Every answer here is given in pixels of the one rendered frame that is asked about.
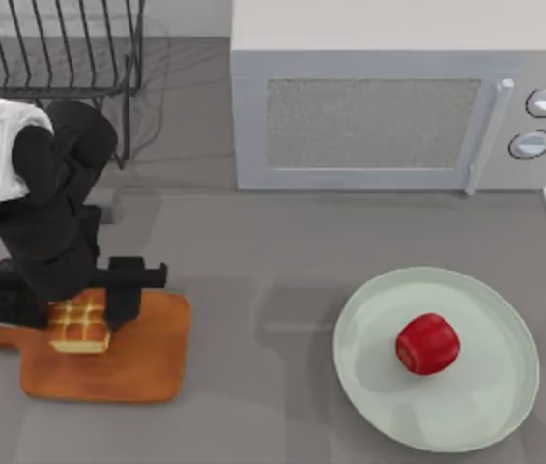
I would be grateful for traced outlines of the golden bread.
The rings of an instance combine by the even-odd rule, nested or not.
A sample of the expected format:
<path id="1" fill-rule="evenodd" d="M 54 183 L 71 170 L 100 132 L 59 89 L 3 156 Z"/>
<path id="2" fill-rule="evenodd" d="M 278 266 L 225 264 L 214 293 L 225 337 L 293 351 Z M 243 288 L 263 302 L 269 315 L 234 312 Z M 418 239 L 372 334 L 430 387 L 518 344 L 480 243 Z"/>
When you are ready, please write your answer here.
<path id="1" fill-rule="evenodd" d="M 58 353 L 104 353 L 111 333 L 104 320 L 104 302 L 92 297 L 53 304 L 49 310 L 49 345 Z"/>

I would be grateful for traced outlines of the wooden cutting board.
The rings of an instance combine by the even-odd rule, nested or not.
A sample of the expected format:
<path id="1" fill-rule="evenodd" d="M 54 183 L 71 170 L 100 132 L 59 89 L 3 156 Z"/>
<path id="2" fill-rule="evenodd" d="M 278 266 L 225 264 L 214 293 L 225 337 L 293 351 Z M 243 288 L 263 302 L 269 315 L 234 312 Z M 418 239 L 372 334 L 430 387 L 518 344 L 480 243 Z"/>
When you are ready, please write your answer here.
<path id="1" fill-rule="evenodd" d="M 73 300 L 104 302 L 105 291 L 89 289 Z M 43 330 L 0 325 L 0 350 L 20 354 L 19 385 L 35 398 L 62 401 L 156 403 L 175 398 L 182 384 L 190 324 L 188 300 L 143 292 L 140 312 L 111 333 L 101 354 L 56 352 Z"/>

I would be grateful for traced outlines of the microwave oven door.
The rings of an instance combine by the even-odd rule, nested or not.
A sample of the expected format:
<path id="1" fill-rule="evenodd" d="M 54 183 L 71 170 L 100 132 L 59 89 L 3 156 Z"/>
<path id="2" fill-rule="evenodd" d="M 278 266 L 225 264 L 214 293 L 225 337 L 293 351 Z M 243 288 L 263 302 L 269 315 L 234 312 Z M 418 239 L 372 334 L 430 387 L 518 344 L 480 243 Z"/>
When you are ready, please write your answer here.
<path id="1" fill-rule="evenodd" d="M 464 191 L 492 84 L 519 71 L 495 52 L 235 50 L 238 185 Z"/>

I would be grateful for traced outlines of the red apple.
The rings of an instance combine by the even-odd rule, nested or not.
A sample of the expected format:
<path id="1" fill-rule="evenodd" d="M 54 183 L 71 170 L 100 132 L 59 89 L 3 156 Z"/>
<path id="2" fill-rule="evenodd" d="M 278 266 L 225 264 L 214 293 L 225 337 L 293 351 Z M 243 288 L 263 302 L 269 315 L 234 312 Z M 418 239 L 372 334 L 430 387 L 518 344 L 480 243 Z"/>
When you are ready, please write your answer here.
<path id="1" fill-rule="evenodd" d="M 395 339 L 397 359 L 408 371 L 419 376 L 445 370 L 457 359 L 460 350 L 457 332 L 436 313 L 419 315 Z"/>

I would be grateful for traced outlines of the pale microwave oven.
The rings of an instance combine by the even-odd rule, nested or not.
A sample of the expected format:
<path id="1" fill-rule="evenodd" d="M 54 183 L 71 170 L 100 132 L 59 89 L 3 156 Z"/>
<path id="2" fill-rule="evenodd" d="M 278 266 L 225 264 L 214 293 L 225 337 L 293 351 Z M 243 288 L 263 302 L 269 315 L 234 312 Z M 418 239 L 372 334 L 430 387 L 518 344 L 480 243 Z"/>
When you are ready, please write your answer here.
<path id="1" fill-rule="evenodd" d="M 546 131 L 525 108 L 546 87 L 546 0 L 234 0 L 230 61 L 235 50 L 511 54 L 520 71 L 477 192 L 546 186 L 546 153 L 508 152 L 515 135 Z"/>

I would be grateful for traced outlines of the pale green plate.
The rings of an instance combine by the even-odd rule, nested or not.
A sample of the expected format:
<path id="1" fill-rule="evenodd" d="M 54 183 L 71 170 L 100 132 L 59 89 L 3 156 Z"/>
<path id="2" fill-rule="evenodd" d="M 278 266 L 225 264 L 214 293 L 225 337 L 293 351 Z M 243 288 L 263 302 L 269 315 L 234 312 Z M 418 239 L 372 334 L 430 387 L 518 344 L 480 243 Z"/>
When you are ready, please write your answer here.
<path id="1" fill-rule="evenodd" d="M 395 339 L 425 313 L 442 316 L 461 350 L 427 376 L 397 359 Z M 539 387 L 539 357 L 517 310 L 487 284 L 454 271 L 412 267 L 364 283 L 333 329 L 337 378 L 358 413 L 390 439 L 434 452 L 479 450 L 512 433 Z"/>

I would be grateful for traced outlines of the small microwave knob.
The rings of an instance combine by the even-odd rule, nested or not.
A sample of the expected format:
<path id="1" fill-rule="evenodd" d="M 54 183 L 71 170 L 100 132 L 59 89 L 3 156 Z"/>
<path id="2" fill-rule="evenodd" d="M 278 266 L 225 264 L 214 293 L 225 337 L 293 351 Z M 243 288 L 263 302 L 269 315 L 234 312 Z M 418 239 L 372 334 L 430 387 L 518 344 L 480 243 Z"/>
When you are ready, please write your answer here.
<path id="1" fill-rule="evenodd" d="M 518 160 L 532 160 L 546 153 L 546 130 L 515 135 L 508 145 L 509 154 Z"/>

